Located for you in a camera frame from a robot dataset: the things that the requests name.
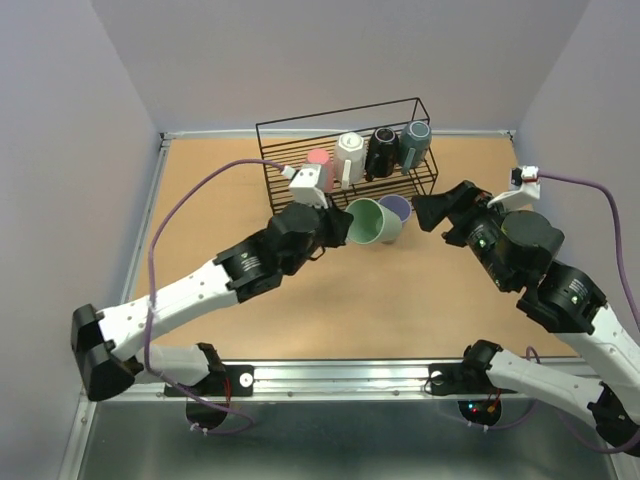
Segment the green mug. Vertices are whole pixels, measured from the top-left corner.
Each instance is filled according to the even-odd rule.
[[[393,242],[402,231],[402,220],[370,198],[359,198],[345,209],[353,215],[347,239],[360,245]]]

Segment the black mug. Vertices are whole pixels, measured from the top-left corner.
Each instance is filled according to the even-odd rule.
[[[364,165],[367,181],[391,175],[398,161],[399,151],[398,134],[387,127],[377,128],[369,139],[369,150]]]

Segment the white mug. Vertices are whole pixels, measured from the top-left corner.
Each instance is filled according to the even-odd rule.
[[[338,138],[333,152],[333,163],[336,178],[343,190],[359,182],[364,176],[366,153],[364,138],[357,133],[343,133]]]

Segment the pink mug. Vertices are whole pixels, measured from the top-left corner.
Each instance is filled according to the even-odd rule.
[[[335,178],[335,170],[333,168],[333,162],[329,152],[323,148],[314,148],[307,154],[307,163],[322,165],[323,170],[326,172],[326,182],[322,185],[322,191],[325,193],[331,193],[333,191],[333,179]]]

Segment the metal edge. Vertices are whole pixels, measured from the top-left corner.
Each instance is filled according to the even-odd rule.
[[[320,135],[331,135],[334,133],[342,133],[345,129],[326,129],[326,128],[265,128],[260,129],[260,135],[268,137],[293,137],[305,138]],[[461,136],[461,137],[508,137],[510,138],[515,130],[464,130],[464,129],[433,129],[433,135],[436,136]],[[164,139],[206,139],[206,138],[254,138],[256,136],[255,128],[237,128],[228,130],[201,130],[201,131],[185,131],[185,132],[167,132],[163,134]]]
[[[422,390],[433,363],[454,363],[461,359],[402,360],[295,360],[229,361],[250,363],[255,368],[256,383],[252,397],[234,399],[236,403],[288,401],[371,401],[371,400],[441,400]],[[567,374],[597,378],[586,363],[577,358],[543,358],[546,366]],[[184,401],[166,398],[164,385],[135,385],[113,402]],[[447,396],[458,399],[458,396]]]
[[[144,244],[151,226],[151,214],[153,213],[158,196],[160,180],[162,179],[167,162],[170,143],[170,141],[163,139],[160,145],[158,160],[151,179],[151,188],[145,204],[142,224],[136,238],[136,246],[131,257],[129,270],[127,271],[122,295],[120,296],[120,303],[126,302],[131,297],[135,282],[138,278],[138,272],[140,270],[139,265],[142,258]],[[60,467],[58,480],[77,480],[79,478],[80,468],[82,467],[84,452],[89,440],[95,410],[96,403],[90,402],[85,396],[84,391],[81,392],[78,409],[76,410],[76,416],[71,427],[71,433],[62,460],[62,465]]]
[[[58,480],[76,480],[79,478],[82,458],[89,441],[90,426],[95,409],[96,404],[94,402],[87,400],[84,395],[80,397]]]

